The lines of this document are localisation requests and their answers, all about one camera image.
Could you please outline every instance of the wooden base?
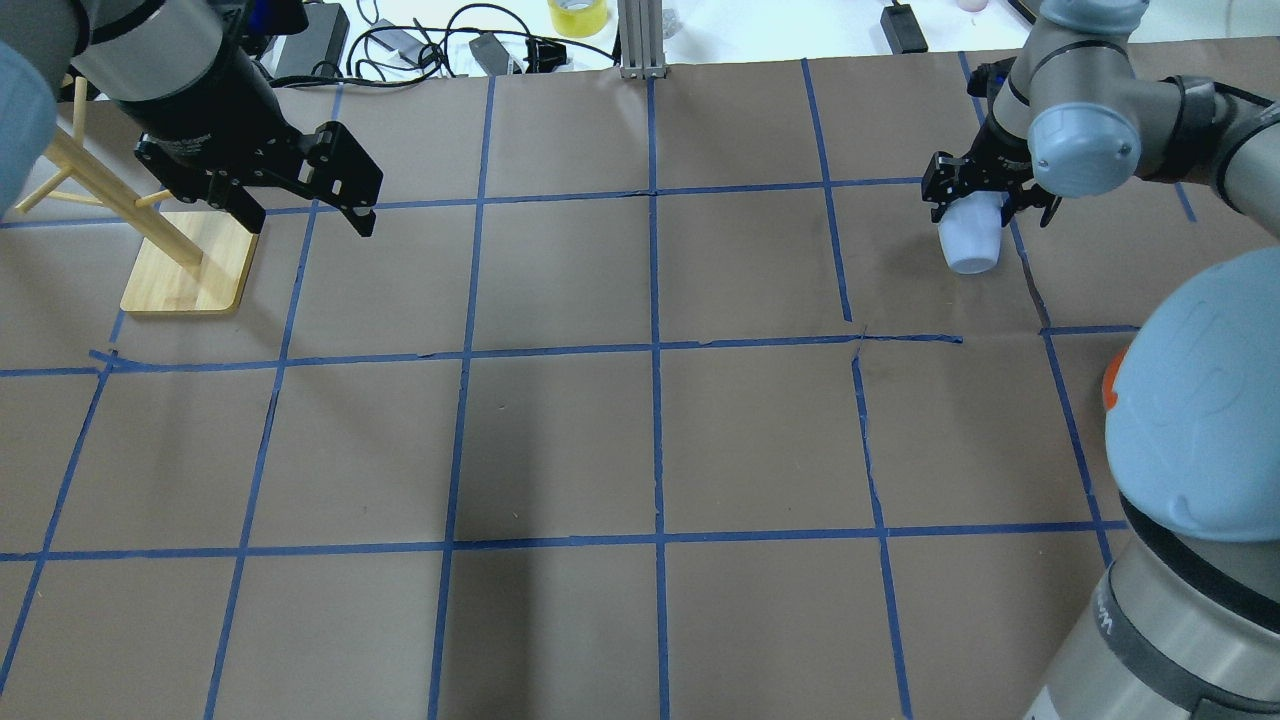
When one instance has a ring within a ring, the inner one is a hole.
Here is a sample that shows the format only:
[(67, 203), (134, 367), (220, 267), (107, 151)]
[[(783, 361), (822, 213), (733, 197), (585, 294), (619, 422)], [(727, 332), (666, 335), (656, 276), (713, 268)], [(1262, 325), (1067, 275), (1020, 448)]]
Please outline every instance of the wooden base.
[(224, 213), (163, 214), (204, 250), (204, 259), (198, 265), (179, 265), (143, 238), (120, 309), (152, 315), (233, 313), (244, 292), (257, 236)]

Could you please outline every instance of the white floor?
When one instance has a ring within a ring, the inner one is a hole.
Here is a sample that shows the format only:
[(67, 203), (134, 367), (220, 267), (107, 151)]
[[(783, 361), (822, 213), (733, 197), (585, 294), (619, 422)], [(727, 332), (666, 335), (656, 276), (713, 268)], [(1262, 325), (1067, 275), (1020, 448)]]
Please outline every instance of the white floor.
[[(338, 0), (351, 18), (351, 38), (367, 27), (357, 0)], [(611, 50), (617, 28), (617, 0), (609, 5), (609, 22), (585, 42)], [(417, 0), (360, 0), (372, 17), (375, 5), (393, 23), (411, 24), (417, 18), (425, 27), (443, 27), (462, 0), (449, 3)], [(517, 13), (535, 33), (556, 35), (547, 0), (498, 0), (495, 4)], [(675, 10), (680, 29), (666, 41), (667, 61), (746, 63), (791, 60), (842, 55), (887, 55), (888, 44), (879, 27), (879, 15), (888, 0), (666, 0)], [(911, 0), (931, 50), (1001, 50), (1020, 47), (1029, 24), (1005, 0), (989, 0), (979, 13), (968, 13), (956, 0)], [(457, 24), (485, 29), (517, 29), (502, 13), (489, 9), (467, 10)], [(1133, 35), (1135, 42), (1216, 37), (1280, 36), (1280, 0), (1152, 0), (1143, 24)], [(511, 40), (521, 50), (518, 40)], [(374, 59), (390, 54), (375, 49)], [(475, 65), (466, 42), (451, 51), (460, 74), (483, 74)], [(586, 50), (571, 47), (571, 69), (605, 68), (609, 61)]]

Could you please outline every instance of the metal post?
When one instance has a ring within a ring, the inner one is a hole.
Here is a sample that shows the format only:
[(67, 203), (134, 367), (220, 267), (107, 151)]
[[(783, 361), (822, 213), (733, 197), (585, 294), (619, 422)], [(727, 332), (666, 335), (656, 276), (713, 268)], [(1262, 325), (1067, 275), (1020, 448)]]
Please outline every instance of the metal post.
[(667, 77), (662, 50), (662, 0), (618, 0), (622, 77)]

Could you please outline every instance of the white cup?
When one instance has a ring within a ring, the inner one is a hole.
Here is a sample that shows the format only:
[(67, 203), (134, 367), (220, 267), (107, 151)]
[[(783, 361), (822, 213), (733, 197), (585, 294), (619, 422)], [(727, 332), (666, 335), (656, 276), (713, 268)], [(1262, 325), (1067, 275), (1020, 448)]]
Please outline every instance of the white cup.
[(961, 197), (938, 223), (942, 256), (961, 275), (984, 273), (1000, 260), (1000, 208), (1004, 195), (983, 191)]

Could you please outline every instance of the yellow tape roll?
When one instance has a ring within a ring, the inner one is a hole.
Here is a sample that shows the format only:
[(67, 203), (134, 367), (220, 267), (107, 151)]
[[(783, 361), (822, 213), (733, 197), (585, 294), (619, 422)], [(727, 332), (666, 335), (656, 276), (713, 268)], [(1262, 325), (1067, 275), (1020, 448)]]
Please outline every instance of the yellow tape roll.
[(552, 24), (564, 37), (588, 37), (600, 32), (609, 19), (604, 0), (547, 0)]

